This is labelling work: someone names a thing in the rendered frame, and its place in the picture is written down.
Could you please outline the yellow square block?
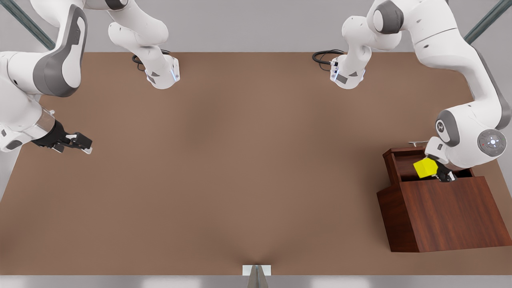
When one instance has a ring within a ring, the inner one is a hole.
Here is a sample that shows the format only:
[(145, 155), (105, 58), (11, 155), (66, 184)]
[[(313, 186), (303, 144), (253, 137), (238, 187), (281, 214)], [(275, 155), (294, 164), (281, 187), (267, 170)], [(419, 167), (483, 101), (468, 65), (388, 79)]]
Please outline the yellow square block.
[(432, 177), (437, 175), (437, 162), (430, 158), (424, 158), (413, 163), (414, 169), (419, 178)]

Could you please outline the dark wooden drawer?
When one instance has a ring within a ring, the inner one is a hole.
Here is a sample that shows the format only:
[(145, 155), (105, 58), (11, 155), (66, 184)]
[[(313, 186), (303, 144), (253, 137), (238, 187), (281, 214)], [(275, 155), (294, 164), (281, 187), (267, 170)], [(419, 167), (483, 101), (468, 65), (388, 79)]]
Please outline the dark wooden drawer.
[(435, 177), (419, 178), (413, 163), (424, 158), (424, 150), (422, 146), (410, 146), (406, 148), (393, 148), (384, 153), (383, 157), (393, 188), (403, 191), (444, 191), (448, 189), (472, 190), (478, 185), (479, 179), (472, 175), (471, 169), (457, 171), (455, 174), (458, 179), (454, 182), (440, 182)]

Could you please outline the dark wooden cabinet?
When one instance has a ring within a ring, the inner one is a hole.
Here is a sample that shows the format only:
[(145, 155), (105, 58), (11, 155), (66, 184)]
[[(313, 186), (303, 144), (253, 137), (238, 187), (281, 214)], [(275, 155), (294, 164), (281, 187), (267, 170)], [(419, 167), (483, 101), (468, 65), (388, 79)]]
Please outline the dark wooden cabinet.
[(377, 198), (392, 252), (512, 246), (483, 176), (399, 182)]

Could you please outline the silver frame post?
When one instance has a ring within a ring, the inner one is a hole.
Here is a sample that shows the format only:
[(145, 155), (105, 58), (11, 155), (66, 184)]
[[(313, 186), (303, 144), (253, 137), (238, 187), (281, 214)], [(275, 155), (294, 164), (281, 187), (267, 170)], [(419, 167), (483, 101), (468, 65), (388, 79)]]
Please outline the silver frame post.
[(29, 31), (47, 50), (53, 50), (55, 42), (32, 20), (32, 18), (14, 0), (0, 0), (9, 12), (27, 31)]
[(474, 43), (505, 11), (512, 7), (512, 0), (499, 0), (488, 13), (464, 36), (468, 44)]
[(269, 288), (266, 277), (271, 276), (271, 265), (243, 265), (242, 275), (249, 277), (247, 288)]

